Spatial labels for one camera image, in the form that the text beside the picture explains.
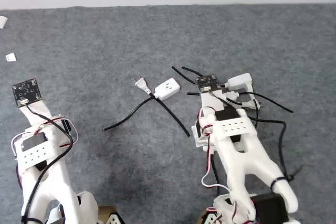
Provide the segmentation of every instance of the white bracket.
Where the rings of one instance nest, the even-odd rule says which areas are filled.
[[[0,29],[3,29],[6,25],[8,18],[5,16],[0,16]]]
[[[8,62],[15,62],[16,61],[15,54],[13,52],[11,52],[9,55],[6,55],[6,60]]]
[[[23,147],[25,141],[22,142],[21,146],[16,145],[16,149],[18,147]],[[53,156],[57,156],[57,149],[59,147],[55,145],[52,141],[45,141],[33,148],[30,148],[22,153],[18,152],[17,161],[19,165],[23,169],[28,169],[37,165]]]
[[[111,215],[106,224],[121,224],[118,215]]]

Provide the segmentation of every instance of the power cord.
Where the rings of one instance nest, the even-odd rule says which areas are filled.
[[[39,224],[43,224],[42,221],[38,220],[38,219],[35,219],[35,218],[28,218],[28,215],[29,215],[29,211],[30,211],[30,207],[31,207],[31,204],[33,202],[33,199],[34,199],[34,196],[36,194],[36,191],[37,191],[37,188],[43,178],[43,176],[45,175],[45,173],[53,166],[53,164],[55,164],[57,161],[59,161],[61,158],[63,158],[65,155],[68,154],[68,152],[71,150],[72,146],[73,146],[73,139],[72,139],[72,136],[70,134],[68,134],[61,126],[59,126],[57,123],[55,123],[54,121],[52,121],[51,119],[49,119],[48,117],[44,116],[44,115],[41,115],[39,113],[36,113],[34,112],[33,110],[31,110],[31,108],[28,106],[28,104],[26,105],[27,109],[34,115],[37,115],[39,116],[40,118],[46,120],[48,123],[51,123],[53,126],[55,126],[56,128],[58,128],[60,131],[62,131],[62,133],[67,136],[69,138],[69,146],[68,148],[66,148],[66,150],[61,153],[58,157],[56,157],[53,161],[51,161],[47,166],[46,168],[41,172],[41,174],[38,176],[37,180],[36,180],[36,183],[31,191],[31,194],[29,196],[29,199],[27,201],[27,205],[26,205],[26,209],[25,209],[25,212],[24,212],[24,215],[21,217],[21,223],[22,224],[26,224],[28,223],[28,221],[34,221],[34,222],[37,222]]]
[[[113,125],[111,125],[109,127],[104,128],[103,131],[107,131],[109,129],[115,128],[115,127],[119,126],[120,124],[126,122],[142,105],[148,103],[149,101],[151,101],[153,99],[154,99],[154,97],[147,98],[146,100],[144,100],[143,102],[141,102],[138,106],[136,106],[135,109],[128,116],[126,116],[123,120],[121,120],[118,123],[115,123],[115,124],[113,124]]]
[[[290,113],[294,113],[293,110],[290,110],[289,108],[287,108],[287,107],[285,107],[285,106],[282,106],[281,104],[277,103],[276,101],[274,101],[274,100],[272,100],[271,98],[268,98],[268,97],[266,97],[266,96],[264,96],[264,95],[262,95],[262,94],[258,94],[258,93],[256,93],[256,92],[241,92],[241,93],[239,93],[239,94],[254,94],[254,95],[258,96],[258,97],[262,97],[262,98],[264,98],[264,99],[266,99],[266,100],[268,100],[268,101],[274,103],[275,105],[279,106],[280,108],[282,108],[282,109],[284,109],[284,110],[286,110],[286,111],[288,111],[288,112],[290,112]]]
[[[148,94],[150,97],[147,98],[146,100],[144,100],[142,103],[140,103],[137,107],[135,107],[135,109],[128,115],[126,116],[126,118],[124,118],[123,120],[121,120],[120,122],[111,125],[107,128],[104,128],[103,131],[107,131],[109,129],[112,129],[114,127],[119,126],[120,124],[124,123],[125,121],[127,121],[142,105],[144,105],[145,103],[149,102],[150,100],[155,99],[162,107],[164,107],[165,110],[167,110],[167,112],[173,117],[173,119],[179,124],[179,126],[181,127],[181,129],[184,131],[184,133],[189,137],[190,133],[188,132],[188,130],[186,129],[186,127],[183,125],[183,123],[177,118],[177,116],[162,102],[162,100],[165,100],[169,97],[171,97],[172,95],[176,94],[179,89],[180,86],[177,84],[177,82],[173,79],[170,78],[169,80],[167,80],[166,82],[160,84],[159,86],[157,86],[155,88],[155,92],[154,94],[152,93],[152,91],[150,90],[150,88],[147,86],[146,81],[143,78],[140,78],[138,81],[135,82],[135,85],[143,90],[146,94]]]
[[[191,68],[187,68],[187,67],[181,67],[182,69],[189,71],[191,73],[194,73],[196,75],[198,75],[199,77],[203,77],[203,74],[197,72],[196,70],[193,70]],[[178,73],[180,76],[182,76],[185,80],[187,80],[188,82],[192,83],[192,84],[196,84],[196,82],[192,81],[191,79],[189,79],[187,76],[185,76],[184,74],[182,74],[179,70],[177,70],[176,67],[172,66],[172,69]]]
[[[286,180],[288,182],[293,181],[294,177],[302,170],[303,166],[300,166],[297,170],[295,170],[294,173],[288,175],[287,169],[286,169],[286,166],[285,166],[285,159],[283,157],[284,155],[282,153],[282,140],[284,138],[284,134],[285,134],[285,131],[286,131],[286,128],[287,128],[286,122],[285,121],[279,121],[279,120],[257,119],[257,118],[253,118],[252,116],[249,116],[249,118],[251,120],[257,121],[257,122],[282,124],[282,129],[281,129],[279,140],[278,140],[278,152],[279,152],[280,166],[282,168],[282,173],[284,174],[284,177],[286,178]]]

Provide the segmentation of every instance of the white outlet adapter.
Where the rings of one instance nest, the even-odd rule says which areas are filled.
[[[155,98],[159,98],[161,101],[163,101],[178,93],[179,90],[180,85],[175,81],[174,78],[170,78],[155,88],[154,96]]]

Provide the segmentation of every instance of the white wire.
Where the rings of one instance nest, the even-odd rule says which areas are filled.
[[[212,188],[215,186],[218,187],[223,187],[225,188],[229,193],[231,193],[230,189],[227,186],[224,186],[222,184],[212,184],[212,185],[207,185],[206,183],[204,183],[204,179],[206,178],[206,176],[208,176],[209,172],[210,172],[210,167],[211,167],[211,160],[210,160],[210,150],[208,150],[208,157],[207,157],[207,162],[208,162],[208,166],[207,166],[207,171],[205,173],[205,175],[202,177],[201,179],[201,183],[203,186],[207,187],[207,188]]]
[[[76,132],[76,140],[74,141],[74,144],[75,144],[75,143],[78,141],[78,137],[79,137],[79,136],[78,136],[78,131],[77,131],[75,125],[70,121],[70,119],[67,119],[67,118],[59,118],[59,119],[55,120],[54,122],[58,122],[58,121],[60,121],[60,120],[66,120],[66,121],[68,121],[68,122],[71,124],[72,128],[75,129],[75,132]],[[14,154],[15,157],[17,156],[17,154],[16,154],[16,150],[15,150],[15,147],[14,147],[14,143],[15,143],[16,139],[17,139],[19,136],[22,136],[22,135],[24,135],[24,134],[28,134],[28,133],[33,134],[32,132],[21,132],[21,133],[17,134],[16,136],[14,136],[14,137],[12,138],[12,140],[11,140],[11,147],[12,147],[12,152],[13,152],[13,154]]]

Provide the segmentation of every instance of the wire bundle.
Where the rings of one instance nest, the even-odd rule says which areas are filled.
[[[54,122],[53,120],[49,119],[48,117],[44,116],[44,115],[41,115],[39,113],[36,113],[34,112],[33,110],[30,109],[30,107],[28,106],[28,104],[26,105],[27,109],[34,115],[37,115],[39,116],[40,118],[46,120],[48,123],[51,123],[53,126],[55,126],[57,129],[59,129],[66,137],[69,138],[69,145],[68,147],[66,148],[66,150],[61,153],[58,157],[56,157],[53,161],[51,161],[47,166],[46,168],[41,172],[41,174],[38,176],[37,180],[36,180],[36,183],[30,193],[30,196],[29,196],[29,199],[27,201],[27,204],[26,204],[26,209],[24,211],[24,215],[21,217],[21,223],[22,224],[27,224],[29,221],[34,221],[36,223],[39,223],[39,224],[43,224],[42,221],[38,220],[38,219],[35,219],[35,218],[29,218],[28,215],[29,215],[29,211],[30,211],[30,207],[31,207],[31,204],[34,200],[34,196],[36,194],[36,191],[38,189],[38,186],[43,178],[43,176],[45,175],[45,173],[53,166],[53,164],[55,164],[56,162],[58,162],[61,158],[63,158],[65,155],[68,154],[68,152],[71,150],[72,146],[73,146],[73,139],[72,139],[72,136],[70,134],[68,134],[61,126],[59,126],[56,122]]]

